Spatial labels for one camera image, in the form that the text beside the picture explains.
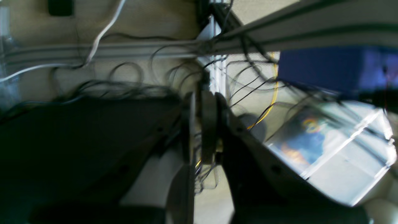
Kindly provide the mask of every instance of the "yellow cable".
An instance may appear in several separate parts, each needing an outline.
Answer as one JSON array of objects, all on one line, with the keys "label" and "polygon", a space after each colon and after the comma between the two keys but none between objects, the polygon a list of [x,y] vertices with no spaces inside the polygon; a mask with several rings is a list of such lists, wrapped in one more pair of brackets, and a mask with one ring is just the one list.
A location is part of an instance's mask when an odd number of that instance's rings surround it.
[{"label": "yellow cable", "polygon": [[[277,69],[277,65],[274,64],[273,65],[274,71],[275,71],[275,77],[278,77],[278,69]],[[272,96],[272,101],[271,101],[271,105],[273,105],[276,102],[276,98],[278,97],[278,82],[276,82],[275,84],[275,91],[274,94]],[[248,127],[248,129],[251,129],[252,127],[254,127],[255,125],[257,125],[258,123],[260,123],[262,120],[264,120],[264,118],[270,113],[270,111],[272,110],[274,106],[270,107],[269,110],[264,114],[264,116],[258,120],[255,124],[252,124],[251,126]]]}]

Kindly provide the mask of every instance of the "white cable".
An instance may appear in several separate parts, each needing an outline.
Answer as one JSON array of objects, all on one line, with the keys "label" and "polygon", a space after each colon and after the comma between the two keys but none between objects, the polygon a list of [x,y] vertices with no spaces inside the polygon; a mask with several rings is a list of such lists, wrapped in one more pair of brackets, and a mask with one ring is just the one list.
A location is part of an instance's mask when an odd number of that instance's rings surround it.
[{"label": "white cable", "polygon": [[115,14],[113,15],[112,20],[108,23],[108,25],[98,34],[97,38],[94,40],[93,47],[91,48],[90,54],[87,56],[86,62],[84,63],[83,66],[88,65],[91,60],[93,59],[94,55],[97,52],[98,45],[100,44],[101,38],[104,36],[104,34],[113,26],[113,24],[116,22],[117,18],[120,15],[120,12],[123,9],[124,3],[126,0],[120,0],[119,6],[116,9]]},{"label": "white cable", "polygon": [[113,15],[112,20],[108,23],[108,25],[98,34],[98,36],[96,37],[96,39],[94,40],[93,46],[91,48],[91,52],[90,54],[87,56],[86,61],[84,62],[83,65],[72,65],[72,64],[60,64],[60,63],[53,63],[53,64],[43,64],[43,65],[36,65],[36,66],[32,66],[26,69],[22,69],[20,71],[15,72],[12,75],[9,75],[5,78],[0,78],[0,83],[7,81],[11,78],[14,78],[15,76],[18,76],[22,73],[28,72],[28,71],[33,71],[36,69],[43,69],[43,68],[55,68],[55,67],[69,67],[69,68],[76,68],[76,67],[84,67],[86,65],[88,65],[91,60],[93,59],[94,55],[97,52],[98,49],[98,45],[100,44],[100,40],[103,37],[103,35],[114,25],[114,23],[116,22],[117,18],[120,15],[120,12],[123,9],[123,6],[125,4],[126,0],[120,0],[119,2],[119,6],[116,9],[115,14]]},{"label": "white cable", "polygon": [[12,74],[12,75],[9,75],[9,76],[7,76],[7,77],[5,77],[5,78],[0,78],[0,83],[2,83],[2,82],[4,82],[4,81],[7,81],[8,79],[14,78],[14,77],[17,76],[17,75],[20,75],[20,74],[25,73],[25,72],[28,72],[28,71],[33,71],[33,70],[36,70],[36,69],[43,69],[43,68],[54,68],[54,67],[70,67],[70,68],[73,68],[73,67],[76,67],[76,65],[71,65],[71,64],[55,64],[55,63],[54,63],[54,64],[36,65],[36,66],[33,66],[33,67],[29,67],[29,68],[27,68],[27,69],[22,69],[22,70],[20,70],[20,71],[14,73],[14,74]]}]

